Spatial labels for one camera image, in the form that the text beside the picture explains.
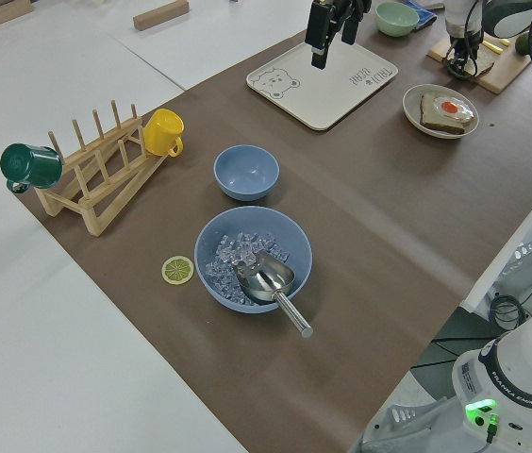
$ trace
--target brown table mat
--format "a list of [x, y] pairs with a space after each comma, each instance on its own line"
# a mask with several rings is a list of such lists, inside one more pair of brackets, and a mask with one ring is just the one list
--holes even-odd
[[[532, 209], [532, 67], [501, 95], [453, 80], [425, 56], [443, 33], [438, 20], [393, 40], [367, 15], [357, 42], [400, 74], [326, 132], [245, 85], [300, 35], [168, 102], [186, 125], [184, 154], [100, 238], [77, 214], [51, 218], [34, 193], [21, 197], [252, 453], [346, 451]], [[470, 97], [477, 131], [445, 141], [414, 128], [402, 96], [421, 83]], [[212, 175], [218, 153], [239, 143], [277, 157], [279, 182], [257, 204], [311, 241], [312, 274], [294, 298], [314, 327], [308, 340], [279, 310], [237, 313], [197, 276], [180, 287], [161, 278], [165, 259], [192, 257], [202, 227], [241, 204]]]

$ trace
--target small blue bowl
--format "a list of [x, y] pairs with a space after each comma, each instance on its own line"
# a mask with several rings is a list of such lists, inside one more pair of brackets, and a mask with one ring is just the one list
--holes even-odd
[[276, 243], [289, 252], [286, 264], [295, 273], [289, 299], [304, 287], [312, 269], [312, 248], [306, 233], [285, 214], [260, 206], [241, 206], [226, 210], [211, 219], [201, 230], [194, 246], [195, 271], [208, 292], [222, 305], [243, 313], [264, 313], [278, 308], [276, 303], [267, 305], [243, 305], [219, 295], [206, 276], [206, 264], [212, 262], [222, 237], [236, 237], [239, 233], [271, 233]]
[[224, 193], [239, 201], [254, 201], [278, 180], [278, 162], [265, 149], [238, 144], [225, 149], [213, 164], [213, 174]]

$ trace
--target egg yolk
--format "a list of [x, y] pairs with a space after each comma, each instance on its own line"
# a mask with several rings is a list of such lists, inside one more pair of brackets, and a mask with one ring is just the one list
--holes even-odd
[[458, 112], [457, 104], [452, 103], [450, 101], [442, 102], [441, 107], [442, 107], [442, 109], [444, 111], [446, 111], [448, 113], [457, 113]]

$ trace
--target blue towel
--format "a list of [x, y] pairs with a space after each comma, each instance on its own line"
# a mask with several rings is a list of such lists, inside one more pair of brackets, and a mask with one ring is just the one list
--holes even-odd
[[438, 16], [436, 14], [431, 11], [428, 11], [427, 9], [421, 8], [419, 5], [411, 2], [410, 0], [405, 0], [405, 4], [415, 9], [415, 11], [417, 11], [417, 14], [419, 14], [419, 22], [415, 25], [415, 31], [421, 30], [422, 28], [425, 28], [428, 25], [432, 25], [434, 21], [438, 19]]

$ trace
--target lime slice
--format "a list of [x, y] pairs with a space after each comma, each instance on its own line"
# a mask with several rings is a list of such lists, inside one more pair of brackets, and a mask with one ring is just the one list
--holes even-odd
[[193, 272], [192, 261], [179, 255], [168, 258], [161, 267], [163, 279], [171, 285], [186, 283], [191, 279]]

